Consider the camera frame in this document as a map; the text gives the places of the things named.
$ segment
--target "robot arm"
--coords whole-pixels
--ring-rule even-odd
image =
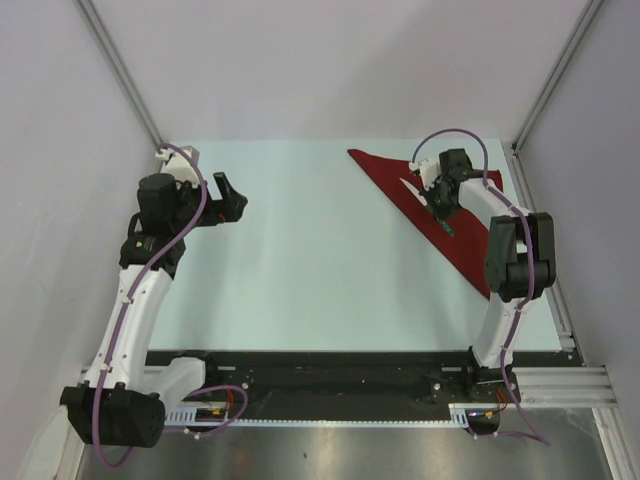
[[[409,169],[420,176],[423,188],[418,191],[408,182],[405,185],[450,234],[453,231],[446,220],[461,208],[470,211],[489,231],[485,277],[492,293],[482,330],[470,350],[478,371],[499,369],[503,348],[505,364],[510,365],[513,338],[517,335],[517,326],[515,332],[511,332],[511,327],[519,305],[527,296],[529,283],[520,218],[491,191],[497,191],[491,180],[485,185],[483,172],[473,169],[464,149],[443,152],[437,159],[410,163]],[[518,210],[530,227],[535,276],[533,298],[521,310],[519,326],[542,291],[553,285],[555,256],[551,217],[546,213]]]
[[[198,152],[186,149],[193,162]],[[180,155],[162,152],[165,172],[143,178],[138,188],[140,211],[129,224],[128,237],[120,250],[118,293],[100,349],[77,387],[66,387],[60,403],[67,406],[69,421],[85,443],[92,441],[92,406],[96,387],[106,370],[100,397],[100,441],[103,445],[152,447],[162,433],[165,412],[171,410],[205,381],[205,365],[196,358],[174,359],[150,380],[143,376],[151,334],[162,301],[176,275],[185,252],[177,242],[147,271],[129,298],[130,290],[145,265],[172,241],[194,218],[201,201],[195,171]],[[237,193],[224,173],[214,174],[222,199],[212,200],[206,191],[204,210],[196,226],[236,222],[247,199]],[[120,334],[111,361],[106,357],[122,312]]]

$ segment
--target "white wall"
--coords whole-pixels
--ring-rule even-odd
[[[0,4],[0,478],[98,347],[152,148],[73,2]]]
[[[587,0],[96,0],[168,138],[512,140]]]
[[[640,446],[640,2],[607,2],[524,147],[536,206],[554,215],[579,342],[606,364]]]

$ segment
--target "folded cloth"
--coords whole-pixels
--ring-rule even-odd
[[[420,177],[409,172],[407,161],[377,157],[356,149],[350,149],[348,153],[440,253],[480,293],[489,298],[490,290],[484,275],[489,233],[482,223],[467,210],[461,209],[447,219],[454,231],[453,236],[449,235],[400,181],[403,178],[416,188],[423,188]],[[499,171],[490,171],[489,178],[502,190]]]

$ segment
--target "white blade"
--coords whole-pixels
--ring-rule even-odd
[[[404,186],[407,187],[407,189],[413,194],[414,197],[416,197],[418,199],[418,201],[424,206],[427,206],[427,201],[425,200],[425,198],[420,195],[420,191],[414,187],[412,184],[410,184],[409,182],[407,182],[404,178],[401,178],[400,181],[402,183],[404,183]]]

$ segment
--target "white table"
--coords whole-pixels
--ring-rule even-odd
[[[249,205],[239,223],[189,234],[151,349],[446,351],[475,341],[487,300],[346,151],[409,159],[418,140],[187,143],[212,196],[211,175],[224,171]],[[515,200],[501,144],[487,143]],[[461,146],[481,168],[466,139],[434,140],[421,158]],[[560,350],[546,297],[516,350]]]

